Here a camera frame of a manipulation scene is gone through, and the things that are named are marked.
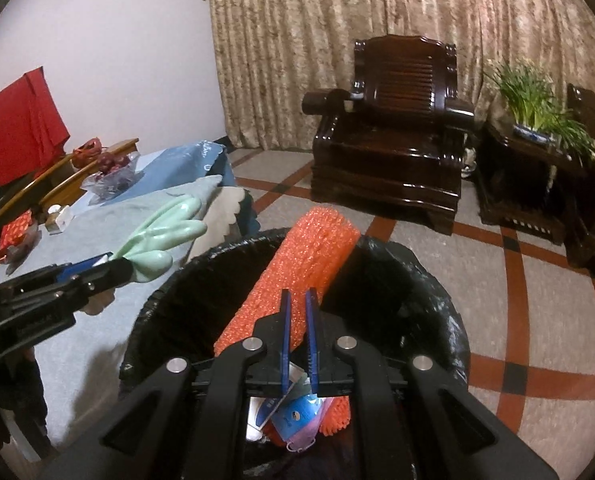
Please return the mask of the orange foam net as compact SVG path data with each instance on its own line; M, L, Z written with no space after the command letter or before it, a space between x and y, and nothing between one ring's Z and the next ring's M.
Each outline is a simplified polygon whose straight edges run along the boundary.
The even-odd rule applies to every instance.
M336 396L332 399L332 404L327 412L327 415L323 419L323 422L319 428L316 438L321 434L325 437L331 437L337 434L341 430L345 429L351 421L351 405L349 405L348 396ZM267 422L263 429L263 434L266 438L270 439L274 445L287 447L287 442L281 439L275 427L273 426L272 419Z
M305 295L314 288L321 299L352 254L360 230L339 211L311 208L289 230L247 299L214 344L220 354L253 335L255 322L280 310L281 292L291 294L290 348L306 334Z

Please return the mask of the white blue medicine box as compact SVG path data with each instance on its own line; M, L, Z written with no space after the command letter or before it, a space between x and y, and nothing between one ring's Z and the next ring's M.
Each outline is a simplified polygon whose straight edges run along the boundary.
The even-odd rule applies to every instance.
M278 410L282 401L296 388L301 380L306 377L303 368L291 363L289 365L289 385L286 393L281 394L279 398L261 398L252 396L249 401L249 411L247 417L246 439L250 442L256 442L262 439L263 429L270 421L273 414Z

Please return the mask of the pink face mask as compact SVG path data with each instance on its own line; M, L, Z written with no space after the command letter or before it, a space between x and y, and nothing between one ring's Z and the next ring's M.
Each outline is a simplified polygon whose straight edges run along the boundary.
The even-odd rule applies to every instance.
M320 404L320 408L317 414L308 422L308 424L299 430L291 439L287 442L287 450L291 453L302 453L310 448L316 441L319 428L323 422L323 419L327 415L329 408L332 404L331 398L326 398Z

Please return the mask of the small glass dish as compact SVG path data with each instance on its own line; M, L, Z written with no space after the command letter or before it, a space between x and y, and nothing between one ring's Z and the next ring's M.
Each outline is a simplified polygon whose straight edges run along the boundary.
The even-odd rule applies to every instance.
M11 264L24 260L40 240L40 230L36 222L33 222L22 234L21 239L4 249L0 256L0 262Z

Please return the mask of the white tissue box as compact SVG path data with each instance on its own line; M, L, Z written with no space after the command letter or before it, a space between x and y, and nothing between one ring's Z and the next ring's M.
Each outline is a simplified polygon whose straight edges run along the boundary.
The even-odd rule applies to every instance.
M51 205L47 209L45 229L50 235L63 233L73 220L73 212L69 205Z

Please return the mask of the red snack packet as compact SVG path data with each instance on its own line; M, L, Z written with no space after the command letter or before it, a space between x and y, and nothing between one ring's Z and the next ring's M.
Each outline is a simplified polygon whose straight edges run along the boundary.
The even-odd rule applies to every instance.
M16 220L2 228L2 232L0 232L0 262L5 261L23 243L33 221L32 210L28 209Z

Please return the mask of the glass fruit bowl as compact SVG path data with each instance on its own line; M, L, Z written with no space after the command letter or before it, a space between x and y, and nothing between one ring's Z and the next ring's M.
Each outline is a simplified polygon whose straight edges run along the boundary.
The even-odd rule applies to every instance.
M103 176L100 174L97 164L97 170L84 179L81 189L89 196L89 205L98 205L112 200L141 179L142 172L137 170L139 153L131 152L127 156L130 158L130 163L126 167Z

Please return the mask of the grey table cloth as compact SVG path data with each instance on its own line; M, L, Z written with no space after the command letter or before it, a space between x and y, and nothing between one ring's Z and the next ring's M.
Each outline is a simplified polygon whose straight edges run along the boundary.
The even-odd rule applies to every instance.
M25 415L2 400L18 445L63 448L118 398L119 369L147 298L189 257L222 242L250 196L218 176L165 188L76 216L40 238L16 274L0 269L7 309L0 365L20 378Z

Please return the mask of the wooden TV cabinet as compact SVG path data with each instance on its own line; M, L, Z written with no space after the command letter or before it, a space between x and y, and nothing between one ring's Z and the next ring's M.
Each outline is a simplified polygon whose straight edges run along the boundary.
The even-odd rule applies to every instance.
M137 152L138 139L121 141L110 146L102 144L102 152L127 155ZM0 232L6 224L16 220L28 209L33 217L42 218L52 204L72 205L84 195L81 184L97 170L97 161L82 169L75 169L72 153L63 155L48 169L31 172L0 188Z

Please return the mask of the red apples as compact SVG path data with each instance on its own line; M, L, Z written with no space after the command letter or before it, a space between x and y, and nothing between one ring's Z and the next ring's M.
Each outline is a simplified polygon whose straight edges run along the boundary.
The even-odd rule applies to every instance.
M116 170L126 167L130 163L127 155L114 155L110 152L103 152L97 159L98 170L100 174L112 174Z

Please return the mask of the blue table cloth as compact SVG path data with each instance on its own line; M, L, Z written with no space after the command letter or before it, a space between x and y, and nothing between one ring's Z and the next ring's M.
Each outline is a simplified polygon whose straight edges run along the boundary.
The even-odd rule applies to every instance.
M126 192L98 205L89 205L89 196L85 193L71 206L74 214L82 214L92 208L119 203L207 176L222 177L220 185L223 186L236 185L226 146L211 141L200 141L149 155L140 155L137 170L142 172L142 177Z

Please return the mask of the red basket ornament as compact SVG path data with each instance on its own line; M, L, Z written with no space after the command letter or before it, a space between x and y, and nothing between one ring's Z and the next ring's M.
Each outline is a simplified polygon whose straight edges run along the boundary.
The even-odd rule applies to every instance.
M71 162L75 169L82 169L91 162L96 162L102 152L102 144L96 136L87 142L74 148L72 151Z

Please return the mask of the red cloth cover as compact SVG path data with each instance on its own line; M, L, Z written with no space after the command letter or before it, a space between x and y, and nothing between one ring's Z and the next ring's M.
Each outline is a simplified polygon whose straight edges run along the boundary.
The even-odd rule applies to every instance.
M0 92L0 186L51 167L69 139L41 67Z

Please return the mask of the dark wooden side table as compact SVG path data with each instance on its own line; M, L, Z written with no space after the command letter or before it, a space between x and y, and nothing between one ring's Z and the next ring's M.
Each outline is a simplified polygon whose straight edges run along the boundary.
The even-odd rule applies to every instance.
M487 122L476 148L475 185L485 224L564 242L567 210L595 163Z

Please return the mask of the beige patterned curtain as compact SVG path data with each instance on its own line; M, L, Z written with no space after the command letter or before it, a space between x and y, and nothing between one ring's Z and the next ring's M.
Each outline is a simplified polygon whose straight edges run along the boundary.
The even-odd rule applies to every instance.
M459 100L483 122L489 74L529 63L562 96L595 92L595 12L586 0L206 0L227 136L238 148L307 150L318 124L306 93L368 90L375 45L398 56L455 60Z

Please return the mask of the green potted plant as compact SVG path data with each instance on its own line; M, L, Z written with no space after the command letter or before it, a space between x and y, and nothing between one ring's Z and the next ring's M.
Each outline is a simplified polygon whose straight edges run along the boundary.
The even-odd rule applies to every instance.
M555 84L530 62L498 62L484 76L506 102L514 123L547 139L567 158L595 165L595 139L555 94Z

